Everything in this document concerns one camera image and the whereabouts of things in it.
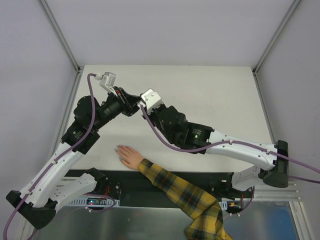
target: human hand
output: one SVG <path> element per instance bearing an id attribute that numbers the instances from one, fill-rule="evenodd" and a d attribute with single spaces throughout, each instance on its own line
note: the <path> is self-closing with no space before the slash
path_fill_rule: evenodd
<path id="1" fill-rule="evenodd" d="M 138 170 L 138 165 L 144 159 L 143 156 L 129 146 L 117 145 L 118 148 L 114 149 L 120 156 L 120 161 L 130 169 Z"/>

